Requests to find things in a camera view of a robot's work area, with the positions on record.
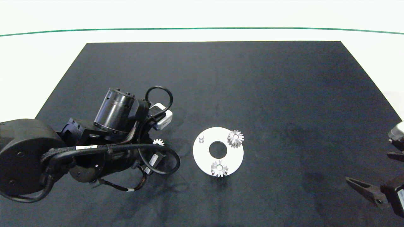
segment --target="white circular plate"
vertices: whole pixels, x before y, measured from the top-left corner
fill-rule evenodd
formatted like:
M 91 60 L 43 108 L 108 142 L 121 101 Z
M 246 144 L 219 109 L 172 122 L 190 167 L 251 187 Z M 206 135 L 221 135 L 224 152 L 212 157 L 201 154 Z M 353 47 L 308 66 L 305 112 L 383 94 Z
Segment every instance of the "white circular plate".
M 208 175 L 212 175 L 211 166 L 215 161 L 221 160 L 229 170 L 227 175 L 236 171 L 243 162 L 244 150 L 241 144 L 238 148 L 231 147 L 227 142 L 230 130 L 221 127 L 208 128 L 201 132 L 194 142 L 194 159 L 198 167 Z M 203 143 L 200 143 L 200 136 L 203 135 Z M 221 159 L 214 158 L 209 153 L 209 147 L 214 142 L 222 142 L 227 147 L 227 154 Z

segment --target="green line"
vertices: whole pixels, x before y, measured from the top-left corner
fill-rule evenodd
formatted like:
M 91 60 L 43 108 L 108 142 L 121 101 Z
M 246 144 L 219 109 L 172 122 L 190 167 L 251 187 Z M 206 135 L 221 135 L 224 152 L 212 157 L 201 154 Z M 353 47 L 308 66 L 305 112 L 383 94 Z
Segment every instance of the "green line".
M 404 35 L 403 32 L 386 32 L 386 31 L 345 29 L 345 28 L 327 28 L 327 27 L 154 27 L 154 28 L 67 29 L 67 30 L 52 30 L 52 31 L 5 34 L 5 35 L 0 35 L 0 37 L 1 36 L 19 36 L 19 35 L 38 34 L 38 33 L 49 33 L 49 32 L 116 31 L 116 30 L 223 30 L 223 29 L 304 29 L 304 30 L 334 30 L 334 31 L 351 31 L 351 32 L 374 32 L 374 33 L 386 33 L 386 34 Z

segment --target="bevel gear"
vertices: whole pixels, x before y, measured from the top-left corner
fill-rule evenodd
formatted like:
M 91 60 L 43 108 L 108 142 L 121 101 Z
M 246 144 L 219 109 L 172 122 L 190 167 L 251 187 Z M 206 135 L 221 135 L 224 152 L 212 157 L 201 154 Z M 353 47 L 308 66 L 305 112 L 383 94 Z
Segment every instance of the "bevel gear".
M 244 136 L 239 130 L 230 131 L 229 135 L 227 136 L 227 142 L 232 147 L 239 147 L 244 141 Z
M 210 171 L 212 173 L 212 176 L 214 177 L 223 177 L 227 175 L 227 172 L 229 171 L 229 167 L 223 163 L 221 160 L 219 161 L 214 161 L 212 165 L 210 166 Z
M 164 146 L 164 141 L 161 140 L 161 139 L 154 139 L 154 140 L 153 140 L 153 144 L 157 144 L 157 145 L 160 145 L 160 146 Z

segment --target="metal pin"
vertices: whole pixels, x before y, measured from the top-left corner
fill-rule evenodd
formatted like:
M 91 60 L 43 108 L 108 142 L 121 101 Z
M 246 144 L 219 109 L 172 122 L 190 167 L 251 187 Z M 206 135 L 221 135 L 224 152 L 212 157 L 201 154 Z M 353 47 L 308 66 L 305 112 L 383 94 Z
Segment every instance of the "metal pin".
M 203 143 L 203 135 L 199 135 L 198 138 L 199 138 L 199 142 L 200 142 L 200 143 Z

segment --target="white background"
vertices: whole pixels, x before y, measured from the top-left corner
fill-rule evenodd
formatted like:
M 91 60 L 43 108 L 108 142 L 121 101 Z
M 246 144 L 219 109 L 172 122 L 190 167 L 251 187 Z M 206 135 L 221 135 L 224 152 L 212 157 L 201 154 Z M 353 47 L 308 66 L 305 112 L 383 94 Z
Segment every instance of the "white background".
M 402 1 L 0 1 L 0 35 L 61 29 L 326 27 L 404 32 Z M 80 31 L 0 37 L 0 122 L 35 118 L 89 42 L 341 41 L 404 118 L 404 35 L 329 30 Z

